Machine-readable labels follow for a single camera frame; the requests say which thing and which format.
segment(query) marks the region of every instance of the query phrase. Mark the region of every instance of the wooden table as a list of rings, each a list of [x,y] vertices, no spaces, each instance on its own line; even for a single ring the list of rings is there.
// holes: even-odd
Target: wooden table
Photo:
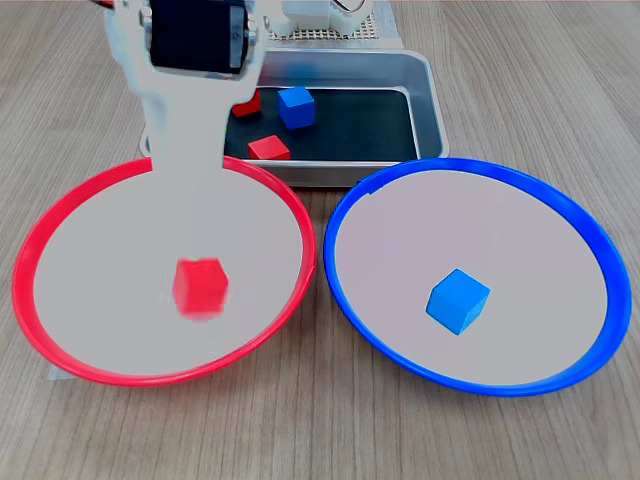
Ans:
[[[637,285],[640,5],[394,9],[406,47],[432,63],[452,156],[569,194],[612,236]],[[0,1],[0,478],[640,478],[637,313],[615,358],[583,383],[477,397],[374,351],[319,264],[290,323],[215,375],[144,390],[47,380],[49,364],[15,322],[14,259],[55,200],[136,157],[143,124],[97,7]],[[319,241],[341,195],[301,193]]]

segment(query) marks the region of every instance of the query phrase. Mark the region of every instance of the cube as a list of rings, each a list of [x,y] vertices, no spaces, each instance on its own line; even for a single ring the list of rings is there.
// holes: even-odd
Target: cube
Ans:
[[[236,117],[246,117],[262,110],[262,101],[260,100],[260,90],[256,90],[253,98],[247,103],[240,103],[231,107],[231,112]]]
[[[282,0],[282,13],[298,30],[328,29],[332,10],[331,0]]]
[[[173,296],[184,316],[210,316],[222,313],[229,287],[220,260],[179,260],[173,282]]]
[[[476,320],[491,290],[455,269],[431,291],[427,313],[456,335]]]
[[[290,160],[291,152],[277,135],[271,135],[249,144],[249,158],[252,160]]]
[[[308,127],[315,122],[315,102],[304,87],[278,92],[280,118],[289,130]]]

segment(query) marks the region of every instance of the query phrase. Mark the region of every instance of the red bowl rim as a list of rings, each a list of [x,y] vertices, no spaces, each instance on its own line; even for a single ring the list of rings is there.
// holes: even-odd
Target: red bowl rim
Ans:
[[[151,158],[140,158],[111,168],[73,189],[40,219],[25,240],[13,274],[13,305],[20,328],[33,347],[47,360],[77,377],[122,387],[170,385],[220,370],[248,355],[282,328],[304,298],[316,269],[316,237],[311,218],[300,198],[279,178],[266,170],[232,157],[224,168],[246,175],[276,193],[293,212],[302,234],[300,274],[287,304],[276,319],[249,343],[213,362],[186,371],[152,376],[122,375],[91,367],[63,351],[42,326],[35,305],[34,281],[38,262],[56,229],[71,213],[94,195],[116,183],[153,170]]]

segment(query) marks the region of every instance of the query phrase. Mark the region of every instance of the red cube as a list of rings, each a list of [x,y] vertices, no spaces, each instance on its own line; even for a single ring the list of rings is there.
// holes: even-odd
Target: red cube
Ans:
[[[262,102],[260,101],[260,90],[256,90],[253,98],[247,103],[241,103],[234,105],[231,111],[236,117],[246,117],[252,113],[257,113],[262,110]]]
[[[229,279],[218,259],[178,261],[173,296],[183,315],[222,313],[228,287]]]
[[[291,152],[277,135],[271,135],[249,144],[249,158],[252,160],[290,160]]]

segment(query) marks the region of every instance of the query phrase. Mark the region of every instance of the blue cube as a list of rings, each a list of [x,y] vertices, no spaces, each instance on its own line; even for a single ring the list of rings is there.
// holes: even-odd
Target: blue cube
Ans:
[[[480,316],[489,293],[480,282],[455,269],[431,291],[427,313],[460,335]]]
[[[280,118],[289,130],[308,127],[315,121],[315,102],[304,87],[278,92]]]

